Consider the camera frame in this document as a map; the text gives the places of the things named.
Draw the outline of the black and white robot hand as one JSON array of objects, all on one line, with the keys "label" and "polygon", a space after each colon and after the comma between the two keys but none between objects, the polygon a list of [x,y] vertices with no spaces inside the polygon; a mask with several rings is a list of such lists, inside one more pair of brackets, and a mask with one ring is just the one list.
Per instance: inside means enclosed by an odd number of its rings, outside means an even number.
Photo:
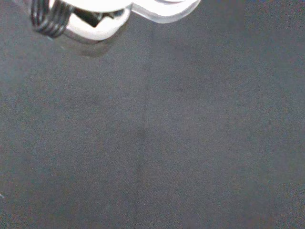
[{"label": "black and white robot hand", "polygon": [[113,36],[128,20],[131,0],[30,0],[33,30],[50,38],[69,31],[94,42]]}]

